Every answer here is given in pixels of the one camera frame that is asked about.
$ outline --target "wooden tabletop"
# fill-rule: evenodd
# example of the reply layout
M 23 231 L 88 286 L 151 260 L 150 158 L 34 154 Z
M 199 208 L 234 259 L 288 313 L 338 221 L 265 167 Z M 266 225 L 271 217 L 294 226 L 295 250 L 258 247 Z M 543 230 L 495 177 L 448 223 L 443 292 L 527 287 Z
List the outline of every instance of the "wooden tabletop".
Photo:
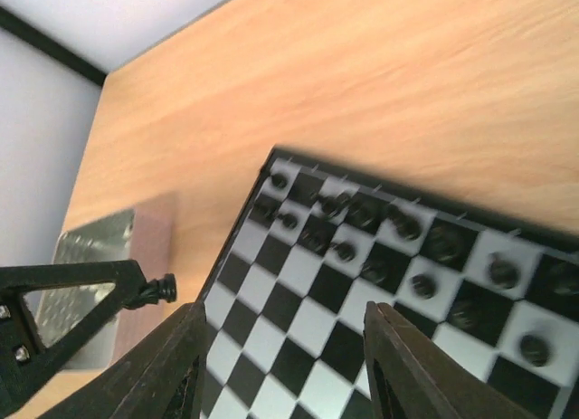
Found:
M 232 0 L 107 78 L 64 228 L 175 191 L 194 300 L 278 143 L 578 233 L 579 0 Z

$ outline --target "chess piece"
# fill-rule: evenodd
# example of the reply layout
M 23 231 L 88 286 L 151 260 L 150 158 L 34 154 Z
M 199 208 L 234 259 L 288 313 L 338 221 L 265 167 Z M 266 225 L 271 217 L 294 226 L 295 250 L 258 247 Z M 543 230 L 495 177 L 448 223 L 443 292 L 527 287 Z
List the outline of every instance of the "chess piece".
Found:
M 459 235 L 444 226 L 433 227 L 428 234 L 425 245 L 430 256 L 440 263 L 454 261 L 461 252 Z
M 503 290 L 510 290 L 517 286 L 520 278 L 517 266 L 498 253 L 493 253 L 490 257 L 492 258 L 488 271 L 490 280 Z
M 318 202 L 321 206 L 321 211 L 329 218 L 334 218 L 344 209 L 350 201 L 350 195 L 342 193 L 338 196 L 321 195 L 319 192 L 314 192 L 310 197 Z
M 378 219 L 377 208 L 371 203 L 355 200 L 348 207 L 347 218 L 358 227 L 368 227 Z
M 350 262 L 356 257 L 356 248 L 347 241 L 330 243 L 329 248 L 334 250 L 337 257 L 344 262 Z
M 450 321 L 459 329 L 473 329 L 479 323 L 479 311 L 475 303 L 471 300 L 455 302 L 451 308 Z
M 278 190 L 283 190 L 286 186 L 288 186 L 288 178 L 283 175 L 282 173 L 269 173 L 268 174 L 271 184 L 276 187 Z
M 294 214 L 291 213 L 286 214 L 278 213 L 277 219 L 281 220 L 281 224 L 283 224 L 283 227 L 285 227 L 286 229 L 290 230 L 295 229 L 296 226 L 298 225 L 298 217 L 296 217 Z
M 543 367 L 549 361 L 549 344 L 537 335 L 525 335 L 518 343 L 521 356 L 534 367 Z
M 413 241 L 422 234 L 418 220 L 401 211 L 396 205 L 387 205 L 384 209 L 384 217 L 392 222 L 396 233 L 403 240 Z
M 579 295 L 579 269 L 568 262 L 560 262 L 549 272 L 553 279 L 553 292 L 562 297 Z
M 298 218 L 294 214 L 282 214 L 275 206 L 263 202 L 255 202 L 253 210 L 268 221 L 281 220 L 283 226 L 288 229 L 295 229 L 298 225 Z
M 368 259 L 362 265 L 360 277 L 377 285 L 386 279 L 388 270 L 384 261 Z
M 428 274 L 418 274 L 411 279 L 414 293 L 423 300 L 431 299 L 437 291 L 436 282 Z
M 327 246 L 326 237 L 321 232 L 305 229 L 301 233 L 301 239 L 313 252 L 322 252 Z

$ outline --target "metal bolt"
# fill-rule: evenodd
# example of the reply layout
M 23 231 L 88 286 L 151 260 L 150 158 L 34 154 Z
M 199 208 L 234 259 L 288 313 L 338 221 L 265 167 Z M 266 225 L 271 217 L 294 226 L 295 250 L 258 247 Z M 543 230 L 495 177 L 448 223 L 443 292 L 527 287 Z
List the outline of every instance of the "metal bolt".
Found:
M 0 319 L 9 319 L 10 318 L 10 309 L 8 306 L 0 305 Z
M 28 349 L 22 345 L 14 352 L 14 357 L 17 362 L 23 363 L 30 358 L 30 353 L 28 352 Z

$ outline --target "chessboard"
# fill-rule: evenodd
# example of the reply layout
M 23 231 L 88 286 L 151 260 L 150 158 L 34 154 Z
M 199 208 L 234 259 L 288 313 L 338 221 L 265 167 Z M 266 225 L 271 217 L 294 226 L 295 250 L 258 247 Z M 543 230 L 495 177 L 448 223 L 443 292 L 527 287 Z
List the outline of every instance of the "chessboard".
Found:
M 274 148 L 200 295 L 202 417 L 373 417 L 368 301 L 537 417 L 579 417 L 578 250 L 577 237 Z

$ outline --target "white wall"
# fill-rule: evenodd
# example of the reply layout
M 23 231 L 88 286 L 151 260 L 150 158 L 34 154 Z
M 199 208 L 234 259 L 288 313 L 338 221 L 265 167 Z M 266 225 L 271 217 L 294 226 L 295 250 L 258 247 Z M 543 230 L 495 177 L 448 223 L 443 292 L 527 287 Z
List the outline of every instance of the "white wall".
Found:
M 0 29 L 0 266 L 51 261 L 99 96 Z
M 108 72 L 222 1 L 0 0 L 0 5 Z

